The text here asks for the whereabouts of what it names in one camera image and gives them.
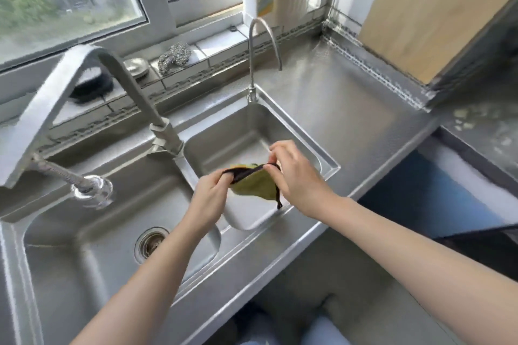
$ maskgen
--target cutting board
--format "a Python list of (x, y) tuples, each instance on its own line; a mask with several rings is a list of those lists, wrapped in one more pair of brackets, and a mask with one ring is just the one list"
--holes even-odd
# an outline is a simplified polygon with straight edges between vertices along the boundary
[(359, 40), (429, 84), (508, 1), (375, 0)]

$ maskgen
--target gooseneck faucet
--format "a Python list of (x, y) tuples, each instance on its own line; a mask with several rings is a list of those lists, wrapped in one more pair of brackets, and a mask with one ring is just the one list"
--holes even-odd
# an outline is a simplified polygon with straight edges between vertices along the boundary
[(266, 23), (264, 19), (261, 17), (254, 18), (250, 22), (250, 31), (248, 33), (248, 49), (250, 53), (250, 86), (248, 87), (248, 101), (249, 102), (255, 102), (257, 101), (257, 94), (255, 90), (255, 82), (254, 82), (254, 41), (253, 41), (253, 34), (254, 34), (254, 27), (256, 23), (262, 23), (265, 27), (266, 31), (271, 37), (271, 42), (274, 46), (275, 56), (277, 57), (277, 61), (279, 62), (279, 71), (282, 71), (282, 60), (281, 56), (279, 54), (279, 46), (277, 45), (277, 41), (275, 40), (275, 35), (272, 32), (270, 26)]
[(174, 131), (171, 122), (159, 115), (123, 62), (107, 49), (92, 45), (76, 45), (63, 54), (20, 116), (18, 123), (10, 130), (7, 141), (0, 147), (0, 186), (14, 187), (26, 169), (33, 169), (71, 184), (74, 197), (83, 201), (86, 206), (103, 207), (111, 202), (112, 186), (108, 180), (95, 175), (77, 175), (36, 154), (40, 139), (46, 135), (72, 93), (74, 83), (81, 75), (86, 61), (93, 57), (99, 59), (148, 117), (151, 122), (150, 130), (156, 137), (153, 144), (173, 156), (180, 154), (183, 142)]

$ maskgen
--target stainless steel sink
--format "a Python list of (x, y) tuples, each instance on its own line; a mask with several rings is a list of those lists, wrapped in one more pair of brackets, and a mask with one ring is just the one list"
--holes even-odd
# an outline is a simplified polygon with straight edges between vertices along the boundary
[[(0, 219), (17, 343), (68, 344), (178, 224), (203, 174), (235, 163), (264, 163), (268, 146), (279, 139), (293, 139), (325, 179), (339, 169), (260, 88), (256, 103), (246, 93), (205, 102), (181, 120), (175, 129), (185, 141), (184, 156), (150, 153), (149, 140), (91, 169), (113, 183), (115, 199), (108, 207), (82, 208), (62, 185)], [(196, 288), (260, 235), (269, 217), (290, 208), (286, 201), (278, 211), (275, 202), (229, 194), (224, 217), (191, 258), (174, 314), (185, 313), (185, 299), (196, 299)], [(164, 325), (169, 339), (196, 329), (174, 322), (168, 318)]]

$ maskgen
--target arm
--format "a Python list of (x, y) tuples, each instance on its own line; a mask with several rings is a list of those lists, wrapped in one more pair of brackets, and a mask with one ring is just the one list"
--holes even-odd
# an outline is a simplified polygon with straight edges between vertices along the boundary
[(223, 212), (232, 175), (200, 178), (184, 218), (71, 345), (144, 345), (165, 319), (191, 255)]
[(469, 344), (518, 344), (518, 283), (331, 191), (292, 141), (266, 166), (303, 214), (351, 239)]

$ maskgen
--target sink drain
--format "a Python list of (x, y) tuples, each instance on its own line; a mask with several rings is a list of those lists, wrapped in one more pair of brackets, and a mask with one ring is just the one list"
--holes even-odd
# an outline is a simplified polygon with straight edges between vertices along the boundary
[(168, 234), (169, 232), (166, 229), (159, 226), (142, 233), (135, 244), (135, 259), (137, 262), (144, 263)]

